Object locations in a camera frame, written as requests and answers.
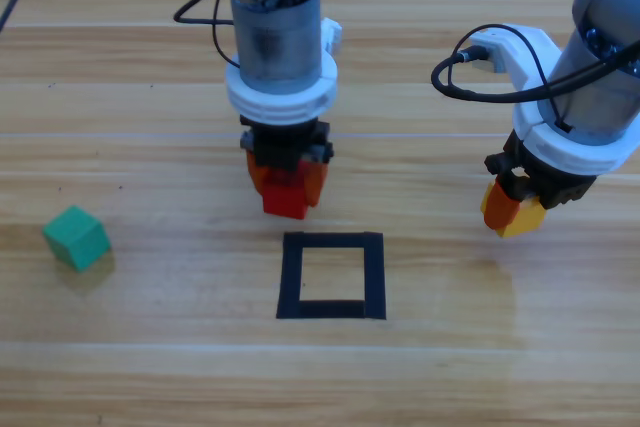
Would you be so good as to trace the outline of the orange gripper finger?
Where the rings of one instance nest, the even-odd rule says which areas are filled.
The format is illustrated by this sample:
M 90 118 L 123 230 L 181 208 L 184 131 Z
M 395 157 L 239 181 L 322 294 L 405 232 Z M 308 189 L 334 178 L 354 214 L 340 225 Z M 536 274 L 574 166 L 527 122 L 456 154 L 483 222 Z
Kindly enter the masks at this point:
M 492 180 L 484 194 L 482 214 L 485 225 L 494 231 L 508 227 L 515 219 L 521 202 L 507 195 L 502 186 Z
M 328 163 L 302 160 L 300 169 L 303 174 L 305 200 L 309 207 L 316 207 L 328 175 Z
M 271 168 L 269 166 L 259 165 L 253 152 L 247 151 L 246 159 L 249 176 L 253 182 L 254 188 L 259 195 L 263 196 L 265 187 L 271 180 Z

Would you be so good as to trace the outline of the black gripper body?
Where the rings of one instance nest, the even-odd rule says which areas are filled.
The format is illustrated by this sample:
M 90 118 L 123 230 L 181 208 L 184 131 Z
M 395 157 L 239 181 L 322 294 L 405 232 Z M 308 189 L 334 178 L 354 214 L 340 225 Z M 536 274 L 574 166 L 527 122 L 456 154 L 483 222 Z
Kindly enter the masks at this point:
M 546 210 L 580 200 L 597 179 L 551 167 L 534 156 L 515 132 L 509 135 L 503 151 L 487 156 L 484 163 L 508 198 L 537 198 Z
M 241 116 L 240 123 L 248 128 L 242 133 L 240 146 L 254 156 L 258 167 L 296 170 L 301 161 L 328 164 L 334 156 L 330 124 L 318 118 L 279 126 Z

